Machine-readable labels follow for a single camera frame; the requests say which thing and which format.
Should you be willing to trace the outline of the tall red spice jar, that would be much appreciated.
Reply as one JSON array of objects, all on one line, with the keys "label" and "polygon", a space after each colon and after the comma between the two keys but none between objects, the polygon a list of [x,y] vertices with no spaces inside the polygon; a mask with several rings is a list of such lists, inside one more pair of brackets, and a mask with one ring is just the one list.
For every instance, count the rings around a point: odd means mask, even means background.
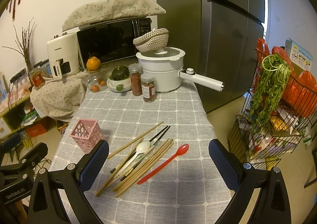
[{"label": "tall red spice jar", "polygon": [[139,96],[142,94],[142,88],[141,88],[142,67],[140,64],[135,63],[135,64],[129,65],[128,70],[130,73],[132,94],[135,96]]}]

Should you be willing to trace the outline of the clear glass jar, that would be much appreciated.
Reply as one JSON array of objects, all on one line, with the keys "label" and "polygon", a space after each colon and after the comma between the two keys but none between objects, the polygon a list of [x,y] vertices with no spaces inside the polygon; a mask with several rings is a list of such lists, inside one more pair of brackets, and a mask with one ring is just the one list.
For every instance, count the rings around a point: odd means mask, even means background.
[{"label": "clear glass jar", "polygon": [[88,88],[91,92],[101,92],[107,88],[107,75],[101,69],[88,71]]}]

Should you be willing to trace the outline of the black microwave oven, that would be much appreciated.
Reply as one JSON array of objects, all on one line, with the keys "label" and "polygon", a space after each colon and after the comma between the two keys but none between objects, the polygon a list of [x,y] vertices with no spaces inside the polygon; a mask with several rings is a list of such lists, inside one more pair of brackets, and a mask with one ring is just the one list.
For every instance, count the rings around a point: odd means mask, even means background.
[{"label": "black microwave oven", "polygon": [[89,58],[102,64],[136,55],[133,40],[151,31],[149,17],[94,24],[77,32],[81,63],[87,68]]}]

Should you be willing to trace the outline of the dry twig bunch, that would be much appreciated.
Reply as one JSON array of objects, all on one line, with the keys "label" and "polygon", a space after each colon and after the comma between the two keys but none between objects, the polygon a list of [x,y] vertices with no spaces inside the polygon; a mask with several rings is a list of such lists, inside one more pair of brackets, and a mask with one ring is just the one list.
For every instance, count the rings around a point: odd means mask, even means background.
[{"label": "dry twig bunch", "polygon": [[23,56],[23,59],[26,64],[27,73],[29,73],[33,69],[33,65],[31,63],[31,44],[32,44],[32,37],[33,37],[33,29],[34,29],[35,22],[33,18],[29,21],[29,24],[26,28],[21,27],[21,35],[18,35],[17,28],[13,26],[15,37],[15,44],[18,47],[12,48],[3,46],[3,48],[14,50],[15,52],[19,53]]}]

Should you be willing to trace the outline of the blue white cardboard box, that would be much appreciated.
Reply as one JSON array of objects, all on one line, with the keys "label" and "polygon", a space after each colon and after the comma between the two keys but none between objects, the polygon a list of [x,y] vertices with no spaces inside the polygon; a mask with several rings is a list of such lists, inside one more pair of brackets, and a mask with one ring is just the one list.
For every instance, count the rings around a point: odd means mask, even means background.
[{"label": "blue white cardboard box", "polygon": [[285,51],[293,63],[303,70],[310,71],[314,58],[301,45],[291,39],[287,39],[285,41]]}]

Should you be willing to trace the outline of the pink perforated utensil holder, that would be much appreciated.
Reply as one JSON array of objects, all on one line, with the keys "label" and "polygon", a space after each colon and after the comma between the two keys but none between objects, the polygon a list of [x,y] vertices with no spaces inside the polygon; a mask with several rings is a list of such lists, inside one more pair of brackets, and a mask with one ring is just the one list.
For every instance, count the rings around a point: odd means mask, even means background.
[{"label": "pink perforated utensil holder", "polygon": [[104,135],[97,119],[79,119],[69,135],[85,154],[90,153]]}]

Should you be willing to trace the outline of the red chinese knot decoration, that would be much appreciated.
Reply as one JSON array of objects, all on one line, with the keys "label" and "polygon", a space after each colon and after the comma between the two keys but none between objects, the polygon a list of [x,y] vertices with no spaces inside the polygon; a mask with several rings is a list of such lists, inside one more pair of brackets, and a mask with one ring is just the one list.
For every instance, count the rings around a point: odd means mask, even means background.
[{"label": "red chinese knot decoration", "polygon": [[12,21],[16,18],[16,10],[20,3],[21,0],[10,0],[5,8],[11,14]]}]

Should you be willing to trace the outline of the green squash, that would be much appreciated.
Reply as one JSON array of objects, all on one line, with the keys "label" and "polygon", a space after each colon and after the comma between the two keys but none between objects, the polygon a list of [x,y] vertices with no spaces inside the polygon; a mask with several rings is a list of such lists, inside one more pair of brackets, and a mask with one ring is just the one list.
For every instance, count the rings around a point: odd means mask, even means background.
[{"label": "green squash", "polygon": [[130,77],[130,72],[127,66],[118,66],[111,73],[112,80],[120,81]]}]

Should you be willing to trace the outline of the red labelled vase jar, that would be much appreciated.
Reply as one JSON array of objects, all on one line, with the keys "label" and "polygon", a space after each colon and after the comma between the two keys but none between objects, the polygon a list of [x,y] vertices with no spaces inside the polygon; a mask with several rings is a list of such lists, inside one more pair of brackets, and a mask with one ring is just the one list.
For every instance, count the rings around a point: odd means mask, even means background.
[{"label": "red labelled vase jar", "polygon": [[29,78],[36,90],[39,90],[45,85],[45,80],[42,74],[43,72],[41,67],[35,67],[29,72]]}]

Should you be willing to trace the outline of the long bamboo chopstick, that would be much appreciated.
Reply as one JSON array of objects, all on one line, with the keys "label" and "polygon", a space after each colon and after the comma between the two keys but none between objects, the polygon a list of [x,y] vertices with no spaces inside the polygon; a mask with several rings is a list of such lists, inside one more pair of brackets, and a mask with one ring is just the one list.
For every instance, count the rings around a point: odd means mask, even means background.
[{"label": "long bamboo chopstick", "polygon": [[164,121],[159,122],[158,124],[156,124],[155,126],[151,127],[149,130],[145,131],[144,133],[142,133],[141,135],[139,135],[138,137],[134,138],[133,140],[131,140],[130,142],[128,142],[127,144],[125,144],[124,146],[120,147],[119,149],[117,149],[116,151],[112,152],[107,159],[110,159],[111,157],[115,156],[116,154],[118,154],[119,152],[123,151],[125,148],[129,147],[131,144],[135,143],[136,141],[138,141],[139,139],[143,138],[145,135],[147,135],[148,133],[150,133],[152,130],[156,129],[158,126],[160,126],[161,124],[163,124]]}]

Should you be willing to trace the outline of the short labelled spice jar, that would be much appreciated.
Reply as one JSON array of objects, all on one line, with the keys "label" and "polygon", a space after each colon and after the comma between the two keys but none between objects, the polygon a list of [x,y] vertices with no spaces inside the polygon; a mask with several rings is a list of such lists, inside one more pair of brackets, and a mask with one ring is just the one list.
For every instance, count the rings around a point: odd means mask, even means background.
[{"label": "short labelled spice jar", "polygon": [[151,73],[143,73],[141,75],[141,88],[143,100],[145,102],[153,102],[156,99],[155,77]]}]

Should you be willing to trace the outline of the dark grey refrigerator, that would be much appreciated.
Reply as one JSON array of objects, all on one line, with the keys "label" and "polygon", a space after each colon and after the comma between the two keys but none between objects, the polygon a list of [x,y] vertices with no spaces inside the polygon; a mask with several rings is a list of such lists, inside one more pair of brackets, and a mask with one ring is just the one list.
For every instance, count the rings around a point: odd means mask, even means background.
[{"label": "dark grey refrigerator", "polygon": [[264,0],[156,0],[165,9],[158,27],[170,47],[184,50],[184,67],[223,82],[222,92],[198,86],[206,112],[242,96],[251,86],[256,43],[263,36]]}]

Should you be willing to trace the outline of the red plastic bag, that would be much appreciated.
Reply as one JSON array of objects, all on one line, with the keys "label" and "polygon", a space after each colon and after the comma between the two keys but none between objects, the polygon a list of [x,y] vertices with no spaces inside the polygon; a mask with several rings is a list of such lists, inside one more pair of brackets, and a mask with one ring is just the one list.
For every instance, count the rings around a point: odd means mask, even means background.
[{"label": "red plastic bag", "polygon": [[282,95],[282,99],[301,117],[311,116],[316,109],[316,79],[307,70],[296,74],[294,64],[283,47],[273,47],[270,51],[263,38],[257,39],[257,67],[253,80],[253,92],[260,83],[262,60],[266,56],[277,54],[290,66],[291,73]]}]

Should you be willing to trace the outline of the floral cloth cover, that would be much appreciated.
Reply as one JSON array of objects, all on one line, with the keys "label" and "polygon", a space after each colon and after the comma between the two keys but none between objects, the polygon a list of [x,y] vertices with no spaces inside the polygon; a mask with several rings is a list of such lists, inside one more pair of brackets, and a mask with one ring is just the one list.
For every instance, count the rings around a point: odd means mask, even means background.
[{"label": "floral cloth cover", "polygon": [[153,0],[100,0],[75,9],[64,21],[62,31],[102,21],[165,13],[166,10]]}]

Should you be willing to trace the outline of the orange citrus fruit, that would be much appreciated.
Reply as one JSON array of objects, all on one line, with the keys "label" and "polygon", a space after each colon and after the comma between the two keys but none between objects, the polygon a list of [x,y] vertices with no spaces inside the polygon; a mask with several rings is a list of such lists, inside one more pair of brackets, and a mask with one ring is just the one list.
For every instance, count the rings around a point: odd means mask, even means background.
[{"label": "orange citrus fruit", "polygon": [[89,56],[88,60],[87,60],[87,70],[89,71],[95,71],[97,70],[101,65],[101,61],[95,57],[95,56]]}]

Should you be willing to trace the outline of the black chopstick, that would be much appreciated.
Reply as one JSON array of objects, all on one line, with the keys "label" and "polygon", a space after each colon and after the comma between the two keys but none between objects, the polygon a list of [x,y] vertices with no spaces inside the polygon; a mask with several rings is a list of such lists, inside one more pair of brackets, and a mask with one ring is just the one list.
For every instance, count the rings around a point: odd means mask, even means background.
[{"label": "black chopstick", "polygon": [[[151,146],[153,146],[153,145],[155,146],[155,145],[158,143],[158,141],[160,141],[160,140],[163,138],[163,136],[166,134],[166,132],[167,132],[169,129],[170,129],[170,126],[167,126],[167,127],[165,127],[163,130],[161,130],[161,131],[155,136],[155,137],[158,136],[158,138],[155,139],[154,143],[151,143]],[[123,177],[120,179],[120,181],[123,181],[130,173],[128,173],[126,176],[123,176]]]},{"label": "black chopstick", "polygon": [[154,137],[152,137],[148,141],[143,141],[140,144],[138,144],[135,153],[133,153],[128,160],[125,162],[124,167],[127,167],[129,164],[131,164],[139,155],[144,154],[148,149],[150,149],[151,146],[154,145],[156,141],[159,141],[162,136],[166,133],[166,131],[169,129],[170,126],[166,126],[161,131],[159,131]]}]

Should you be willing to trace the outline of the green leafy vegetable bunch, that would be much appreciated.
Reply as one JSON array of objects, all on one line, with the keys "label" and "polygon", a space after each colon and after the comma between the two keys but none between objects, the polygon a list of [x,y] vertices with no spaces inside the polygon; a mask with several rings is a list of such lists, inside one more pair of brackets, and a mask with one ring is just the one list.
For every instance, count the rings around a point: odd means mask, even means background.
[{"label": "green leafy vegetable bunch", "polygon": [[290,65],[278,54],[266,56],[261,62],[260,81],[253,95],[250,114],[256,116],[251,133],[260,133],[282,98],[291,74]]}]

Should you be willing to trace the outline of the white electric cooking pot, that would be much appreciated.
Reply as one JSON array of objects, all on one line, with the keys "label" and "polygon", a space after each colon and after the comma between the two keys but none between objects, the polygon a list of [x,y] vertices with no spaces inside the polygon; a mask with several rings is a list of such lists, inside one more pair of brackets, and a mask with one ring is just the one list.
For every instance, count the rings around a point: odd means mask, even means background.
[{"label": "white electric cooking pot", "polygon": [[179,48],[165,47],[151,52],[137,52],[136,57],[143,72],[155,77],[157,92],[170,92],[189,80],[214,91],[223,90],[223,82],[197,74],[192,68],[184,68],[185,52]]}]

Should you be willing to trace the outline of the floral cloth draped cabinet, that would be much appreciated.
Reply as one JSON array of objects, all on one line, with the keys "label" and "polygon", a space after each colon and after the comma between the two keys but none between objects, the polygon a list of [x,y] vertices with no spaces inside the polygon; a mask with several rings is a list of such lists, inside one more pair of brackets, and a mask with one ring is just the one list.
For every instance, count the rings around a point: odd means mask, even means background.
[{"label": "floral cloth draped cabinet", "polygon": [[61,80],[46,78],[40,89],[32,89],[31,103],[45,116],[70,122],[90,89],[88,77],[89,73],[85,71]]}]

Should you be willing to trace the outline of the wooden shelf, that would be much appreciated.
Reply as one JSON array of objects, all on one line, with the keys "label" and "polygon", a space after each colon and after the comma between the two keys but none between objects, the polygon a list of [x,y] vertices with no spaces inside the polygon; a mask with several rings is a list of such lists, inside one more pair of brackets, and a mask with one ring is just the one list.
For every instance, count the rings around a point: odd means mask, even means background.
[{"label": "wooden shelf", "polygon": [[8,83],[1,74],[1,139],[23,130],[46,118],[31,103],[32,86],[25,69],[14,75]]}]

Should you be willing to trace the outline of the grey checked tablecloth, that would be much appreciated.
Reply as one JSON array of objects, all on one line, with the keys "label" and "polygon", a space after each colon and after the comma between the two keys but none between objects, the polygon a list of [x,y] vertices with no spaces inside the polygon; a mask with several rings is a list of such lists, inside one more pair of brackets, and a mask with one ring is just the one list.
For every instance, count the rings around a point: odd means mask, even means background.
[{"label": "grey checked tablecloth", "polygon": [[[87,92],[57,148],[52,170],[77,163],[83,156],[70,136],[82,118],[98,120],[112,154],[86,192],[104,223],[215,223],[226,208],[230,191],[208,153],[214,129],[193,83],[183,82],[176,91],[157,94],[150,103],[131,92]],[[166,126],[169,130],[163,139],[174,143],[163,159],[169,159],[182,144],[189,145],[186,154],[173,159],[145,183],[131,186],[120,197],[110,188],[95,196],[110,171],[131,150],[129,141],[140,134],[150,139]]]}]

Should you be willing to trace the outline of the white plastic spoon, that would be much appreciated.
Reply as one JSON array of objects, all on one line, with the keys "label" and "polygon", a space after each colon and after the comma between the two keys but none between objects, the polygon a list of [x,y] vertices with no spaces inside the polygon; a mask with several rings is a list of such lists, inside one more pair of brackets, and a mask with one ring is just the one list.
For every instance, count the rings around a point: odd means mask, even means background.
[{"label": "white plastic spoon", "polygon": [[137,158],[137,156],[147,151],[150,148],[150,146],[151,146],[151,142],[148,140],[142,141],[140,144],[138,144],[135,154],[122,166],[122,168],[118,171],[115,177],[121,174]]}]

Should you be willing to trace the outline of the red plastic spoon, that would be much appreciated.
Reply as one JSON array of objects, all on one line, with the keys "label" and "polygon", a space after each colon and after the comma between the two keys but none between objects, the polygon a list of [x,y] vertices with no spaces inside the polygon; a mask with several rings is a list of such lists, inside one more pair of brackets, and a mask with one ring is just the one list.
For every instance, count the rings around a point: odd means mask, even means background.
[{"label": "red plastic spoon", "polygon": [[165,166],[167,166],[173,159],[175,159],[178,156],[184,155],[187,151],[189,150],[189,144],[183,144],[181,145],[176,153],[174,153],[173,156],[169,157],[165,162],[163,162],[161,165],[159,165],[156,169],[151,171],[149,174],[147,174],[145,177],[141,178],[138,182],[137,185],[140,185],[150,179],[152,176],[156,175],[160,170],[162,170]]}]

